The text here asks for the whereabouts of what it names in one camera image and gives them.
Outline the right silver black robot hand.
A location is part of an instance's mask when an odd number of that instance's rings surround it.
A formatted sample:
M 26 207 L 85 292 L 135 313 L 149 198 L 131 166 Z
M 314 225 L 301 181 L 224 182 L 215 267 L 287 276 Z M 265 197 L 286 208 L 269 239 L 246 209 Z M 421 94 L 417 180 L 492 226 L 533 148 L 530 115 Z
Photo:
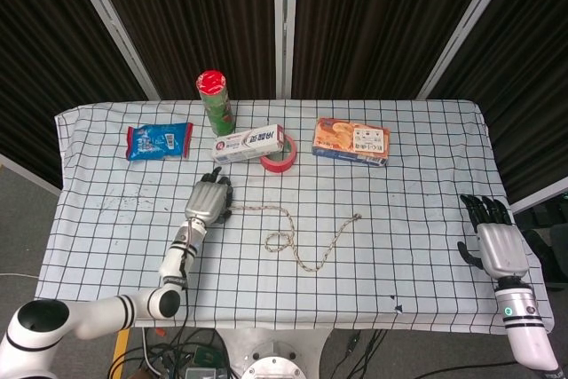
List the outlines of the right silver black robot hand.
M 461 194 L 469 220 L 477 236 L 479 257 L 473 256 L 464 241 L 457 243 L 457 249 L 466 264 L 485 271 L 499 288 L 526 287 L 522 282 L 529 271 L 529 264 L 523 245 L 523 235 L 512 223 L 505 205 L 487 196 L 477 198 L 472 194 Z

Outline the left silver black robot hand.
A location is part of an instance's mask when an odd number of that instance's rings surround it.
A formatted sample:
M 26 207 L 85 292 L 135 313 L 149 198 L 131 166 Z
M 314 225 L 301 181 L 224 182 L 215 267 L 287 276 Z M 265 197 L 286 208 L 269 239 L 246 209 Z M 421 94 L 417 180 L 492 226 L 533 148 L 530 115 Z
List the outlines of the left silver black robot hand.
M 187 220 L 199 219 L 205 226 L 224 223 L 231 215 L 233 187 L 227 176 L 219 176 L 222 167 L 215 167 L 193 186 L 185 206 Z

